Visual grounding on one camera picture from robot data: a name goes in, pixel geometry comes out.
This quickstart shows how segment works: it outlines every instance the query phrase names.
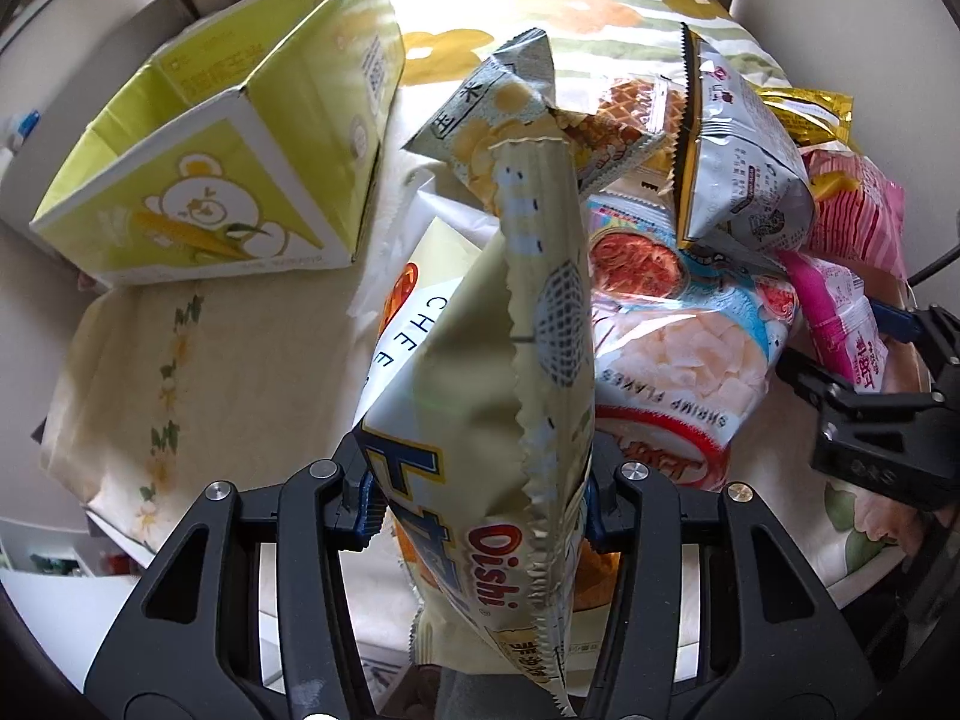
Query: yellow-green open box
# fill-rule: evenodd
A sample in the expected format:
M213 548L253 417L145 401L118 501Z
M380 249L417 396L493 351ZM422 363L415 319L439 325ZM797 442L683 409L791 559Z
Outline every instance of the yellow-green open box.
M159 49L31 228L109 286L342 268L403 66L390 0L244 0Z

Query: white wall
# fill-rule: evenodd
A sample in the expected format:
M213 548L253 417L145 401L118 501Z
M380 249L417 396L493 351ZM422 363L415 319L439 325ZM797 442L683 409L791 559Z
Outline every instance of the white wall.
M856 98L853 135L907 191L907 267L957 244L960 28L941 0L734 0L798 86ZM960 264L917 290L960 314Z
M153 0L51 0L0 53L0 119L44 105L110 30Z
M0 223L0 517L86 529L77 499L40 470L30 433L89 300L66 268Z

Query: qr code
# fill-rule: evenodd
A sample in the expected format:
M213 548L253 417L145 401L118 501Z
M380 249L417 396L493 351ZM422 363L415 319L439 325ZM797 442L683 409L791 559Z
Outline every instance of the qr code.
M383 46L380 45L379 36L373 38L373 42L363 55L360 68L363 70L364 80L367 81L371 109L376 116L377 111L380 110L380 100L383 98L383 80L386 76L386 57L383 55Z

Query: cartoon bear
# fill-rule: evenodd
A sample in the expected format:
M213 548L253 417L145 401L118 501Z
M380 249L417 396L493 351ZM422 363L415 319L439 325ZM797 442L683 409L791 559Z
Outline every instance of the cartoon bear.
M309 257L320 250L300 235L275 221L262 221L256 200L242 186L223 177L220 163L206 154L187 154L179 161L184 178L162 197L150 196L143 203L152 213L210 231L224 230L251 257ZM160 245L173 242L165 237Z

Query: metal screw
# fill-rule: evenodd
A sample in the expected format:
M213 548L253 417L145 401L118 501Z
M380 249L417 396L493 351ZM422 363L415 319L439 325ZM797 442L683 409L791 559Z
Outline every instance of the metal screw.
M727 488L727 495L737 503L746 503L754 499L754 491L750 489L750 485L745 485L743 482L734 482L730 485Z
M337 472L337 469L339 469L339 466L333 460L318 460L310 464L310 476L314 479L329 479Z
M642 463L624 463L620 467L620 473L622 473L627 479L631 482L639 482L641 479L646 479L650 475L650 471L647 470L647 466Z
M230 495L229 482L214 482L208 485L203 494L211 501L222 501L227 495Z

